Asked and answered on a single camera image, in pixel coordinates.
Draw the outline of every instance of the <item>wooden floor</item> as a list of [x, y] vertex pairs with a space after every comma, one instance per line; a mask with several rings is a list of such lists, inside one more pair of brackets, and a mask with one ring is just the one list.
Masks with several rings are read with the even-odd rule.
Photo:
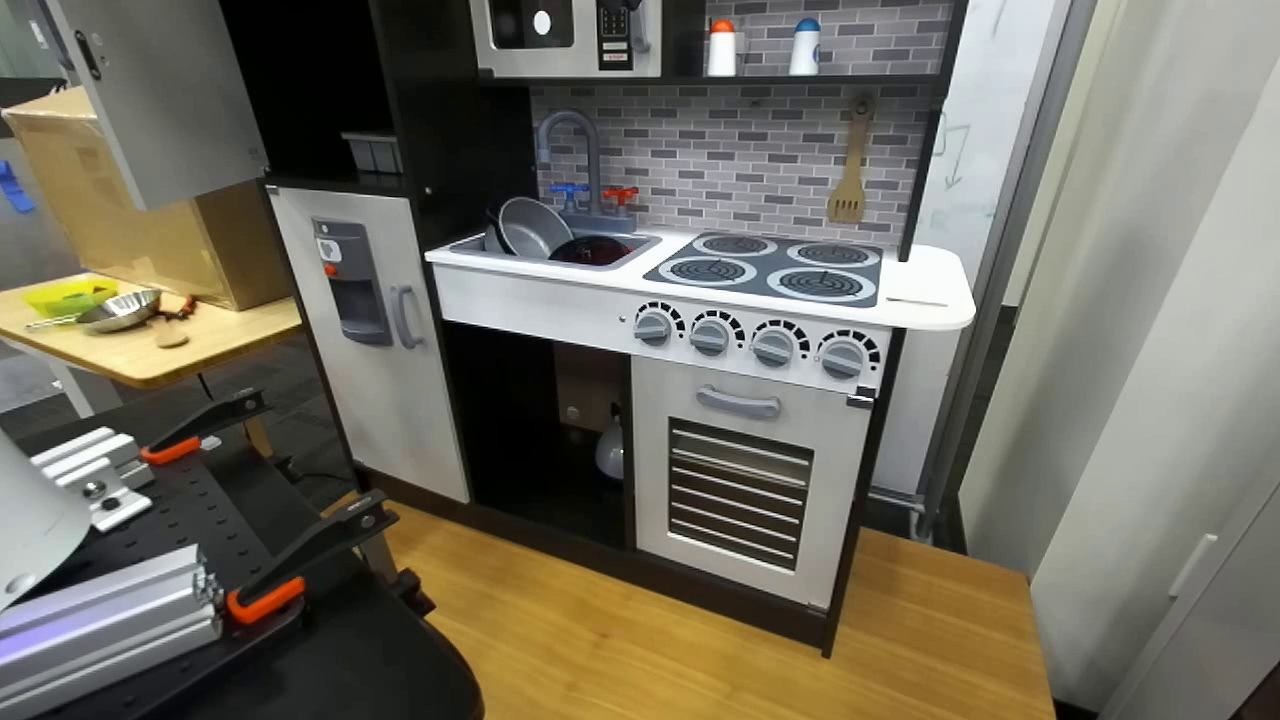
[[836, 658], [395, 503], [497, 720], [1051, 717], [1014, 574], [862, 534]]

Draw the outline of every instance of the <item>white countertop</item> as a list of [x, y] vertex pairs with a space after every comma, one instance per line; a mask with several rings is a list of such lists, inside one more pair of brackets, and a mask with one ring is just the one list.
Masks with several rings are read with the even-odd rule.
[[621, 288], [621, 294], [646, 294], [646, 295], [701, 302], [701, 304], [721, 302], [721, 304], [748, 304], [761, 313], [794, 313], [794, 304], [804, 304], [804, 318], [818, 318], [836, 325], [913, 328], [913, 334], [961, 334], [973, 325], [973, 313], [976, 313], [961, 258], [933, 245], [917, 245], [908, 263], [901, 263], [894, 258], [882, 258], [877, 308], [840, 308], [840, 304], [813, 304], [813, 302], [788, 302], [788, 295], [744, 295], [744, 294], [717, 294], [695, 284], [642, 280], [656, 263], [676, 258], [695, 232], [636, 232], [636, 235], [656, 235], [656, 245], [617, 267], [482, 258], [482, 253], [459, 253], [450, 245], [425, 258], [436, 267], [472, 267], [472, 272], [499, 272], [499, 276], [556, 280], [556, 284]]

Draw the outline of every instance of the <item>oven window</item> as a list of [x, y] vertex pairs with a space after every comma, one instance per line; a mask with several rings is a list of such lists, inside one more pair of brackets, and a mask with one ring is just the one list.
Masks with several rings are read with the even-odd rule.
[[487, 0], [497, 49], [572, 49], [572, 0]]
[[799, 563], [813, 449], [666, 426], [666, 534], [771, 570]]

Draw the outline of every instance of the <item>cardboard box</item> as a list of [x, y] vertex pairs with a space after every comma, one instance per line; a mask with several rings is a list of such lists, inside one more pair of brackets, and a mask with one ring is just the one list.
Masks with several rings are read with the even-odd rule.
[[292, 294], [258, 183], [141, 214], [85, 90], [5, 110], [5, 122], [28, 151], [42, 216], [88, 272], [218, 308], [255, 308]]

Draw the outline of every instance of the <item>black cabinet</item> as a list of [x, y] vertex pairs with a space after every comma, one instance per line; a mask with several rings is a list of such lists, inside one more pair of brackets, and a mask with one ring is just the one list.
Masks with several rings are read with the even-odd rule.
[[[474, 81], [465, 0], [218, 3], [277, 183], [408, 195], [425, 245], [533, 191], [526, 94]], [[345, 133], [402, 172], [357, 172]]]

